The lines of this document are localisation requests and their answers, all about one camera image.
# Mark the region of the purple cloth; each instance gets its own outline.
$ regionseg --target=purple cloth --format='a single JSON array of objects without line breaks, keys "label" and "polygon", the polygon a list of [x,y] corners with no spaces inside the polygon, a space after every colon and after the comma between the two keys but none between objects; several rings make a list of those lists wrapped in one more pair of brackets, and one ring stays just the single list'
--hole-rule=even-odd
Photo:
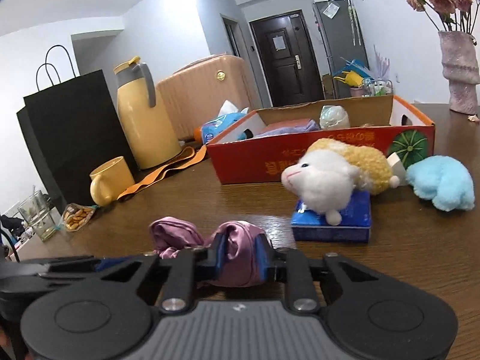
[{"label": "purple cloth", "polygon": [[272,135],[297,134],[299,132],[320,131],[320,126],[312,119],[305,126],[281,127],[256,135],[254,138],[271,137]]},{"label": "purple cloth", "polygon": [[160,258],[177,257],[185,248],[208,247],[217,233],[227,236],[227,254],[219,280],[209,281],[219,287],[251,287],[262,284],[255,261],[254,239],[265,232],[245,221],[230,221],[204,241],[194,224],[167,216],[150,225],[155,251]]}]

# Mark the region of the vase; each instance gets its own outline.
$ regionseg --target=vase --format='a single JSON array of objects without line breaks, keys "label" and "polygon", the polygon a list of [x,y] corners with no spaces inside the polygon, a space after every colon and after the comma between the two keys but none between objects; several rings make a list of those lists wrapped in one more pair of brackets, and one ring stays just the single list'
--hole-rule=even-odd
[{"label": "vase", "polygon": [[467,115],[478,112],[480,84],[475,38],[461,31],[440,31],[443,76],[449,81],[450,109]]}]

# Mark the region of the pink satin scrunchie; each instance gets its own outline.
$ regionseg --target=pink satin scrunchie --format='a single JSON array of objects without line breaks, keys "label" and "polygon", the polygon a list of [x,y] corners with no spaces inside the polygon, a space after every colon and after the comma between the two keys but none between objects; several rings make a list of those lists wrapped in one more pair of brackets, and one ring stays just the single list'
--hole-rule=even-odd
[{"label": "pink satin scrunchie", "polygon": [[220,287],[251,287],[262,284],[255,261],[254,239],[265,232],[245,221],[226,222],[204,241],[194,224],[171,216],[150,225],[155,251],[160,258],[174,258],[181,249],[208,247],[217,233],[227,236],[227,255],[219,280],[209,281]]}]

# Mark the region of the flower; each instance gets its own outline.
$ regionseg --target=flower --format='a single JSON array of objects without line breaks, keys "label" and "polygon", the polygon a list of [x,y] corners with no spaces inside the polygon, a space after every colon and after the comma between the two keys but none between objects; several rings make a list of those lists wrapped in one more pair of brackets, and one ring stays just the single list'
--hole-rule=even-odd
[{"label": "flower", "polygon": [[418,0],[406,0],[406,2],[417,12],[425,12],[425,7]]},{"label": "flower", "polygon": [[455,5],[462,12],[469,12],[472,8],[473,0],[455,0]]},{"label": "flower", "polygon": [[434,9],[441,14],[451,15],[455,13],[455,0],[429,0]]}]

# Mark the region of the yellow fluffy plush body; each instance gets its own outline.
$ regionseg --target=yellow fluffy plush body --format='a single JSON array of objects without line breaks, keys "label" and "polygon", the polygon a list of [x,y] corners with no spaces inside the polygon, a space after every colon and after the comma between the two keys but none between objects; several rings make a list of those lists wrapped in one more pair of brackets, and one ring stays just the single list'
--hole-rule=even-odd
[{"label": "yellow fluffy plush body", "polygon": [[357,187],[367,190],[372,195],[396,188],[399,178],[392,172],[383,153],[373,147],[352,146],[335,139],[319,139],[311,145],[307,152],[313,150],[331,150],[342,155],[351,165],[360,169]]}]

